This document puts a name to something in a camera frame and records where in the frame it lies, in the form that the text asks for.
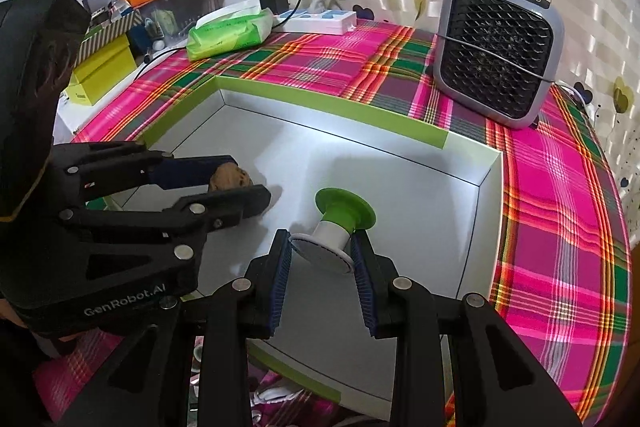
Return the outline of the brown walnut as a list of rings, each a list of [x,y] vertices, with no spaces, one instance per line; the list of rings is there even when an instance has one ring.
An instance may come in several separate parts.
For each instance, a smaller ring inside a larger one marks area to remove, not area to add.
[[[209,179],[208,191],[228,191],[235,188],[252,186],[248,173],[234,162],[225,162],[217,167]]]

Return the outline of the green white suction stamp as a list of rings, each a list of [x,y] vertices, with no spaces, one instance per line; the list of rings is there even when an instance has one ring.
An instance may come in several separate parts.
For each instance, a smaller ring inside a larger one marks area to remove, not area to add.
[[[311,234],[291,234],[293,251],[317,268],[340,274],[354,272],[355,261],[345,248],[357,230],[375,225],[374,209],[357,194],[337,187],[322,188],[314,202],[320,221]]]

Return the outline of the pink clip large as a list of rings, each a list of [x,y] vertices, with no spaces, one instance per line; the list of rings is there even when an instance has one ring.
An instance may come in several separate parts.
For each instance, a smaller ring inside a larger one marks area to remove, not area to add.
[[[336,403],[273,372],[250,394],[254,426],[332,426],[340,410]]]

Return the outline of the yellow shoe box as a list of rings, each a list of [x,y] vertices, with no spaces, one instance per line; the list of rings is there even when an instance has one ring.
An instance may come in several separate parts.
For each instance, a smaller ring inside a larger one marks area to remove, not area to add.
[[[65,92],[72,103],[93,106],[137,67],[126,34],[78,64]]]

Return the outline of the striped box lid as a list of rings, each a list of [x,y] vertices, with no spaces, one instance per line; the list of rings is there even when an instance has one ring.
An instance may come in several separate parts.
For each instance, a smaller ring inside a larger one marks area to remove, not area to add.
[[[99,49],[102,49],[113,40],[125,35],[134,26],[139,26],[142,23],[143,17],[140,11],[131,10],[118,20],[108,23],[105,26],[99,26],[95,31],[86,35],[85,39],[81,41],[74,67],[85,62],[88,57],[95,54],[96,51],[99,51]]]

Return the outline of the green tissue pack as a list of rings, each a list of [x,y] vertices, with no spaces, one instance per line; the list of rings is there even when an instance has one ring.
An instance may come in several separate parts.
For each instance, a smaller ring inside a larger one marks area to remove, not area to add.
[[[186,55],[190,62],[259,46],[271,34],[274,15],[259,0],[229,4],[203,15],[189,30]]]

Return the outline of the green white open box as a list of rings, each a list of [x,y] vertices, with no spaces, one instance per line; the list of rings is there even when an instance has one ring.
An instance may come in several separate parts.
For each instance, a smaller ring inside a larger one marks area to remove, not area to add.
[[[229,155],[271,200],[208,236],[198,295],[240,277],[288,232],[281,322],[250,354],[317,395],[390,415],[395,343],[363,322],[349,242],[366,231],[399,274],[436,295],[488,295],[497,262],[503,156],[456,132],[311,91],[218,77],[138,139],[178,157]]]

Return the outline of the white power strip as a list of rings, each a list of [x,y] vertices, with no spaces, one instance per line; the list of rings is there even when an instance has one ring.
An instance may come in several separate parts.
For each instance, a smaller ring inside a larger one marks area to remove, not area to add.
[[[277,15],[273,31],[341,36],[354,31],[356,26],[357,15],[354,11],[325,10],[321,13],[309,13],[307,10],[298,10]]]

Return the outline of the grey mini heater fan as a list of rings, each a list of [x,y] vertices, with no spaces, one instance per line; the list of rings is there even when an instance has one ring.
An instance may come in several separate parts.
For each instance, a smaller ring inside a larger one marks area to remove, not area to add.
[[[538,119],[563,46],[549,0],[442,0],[433,75],[449,98],[523,129]]]

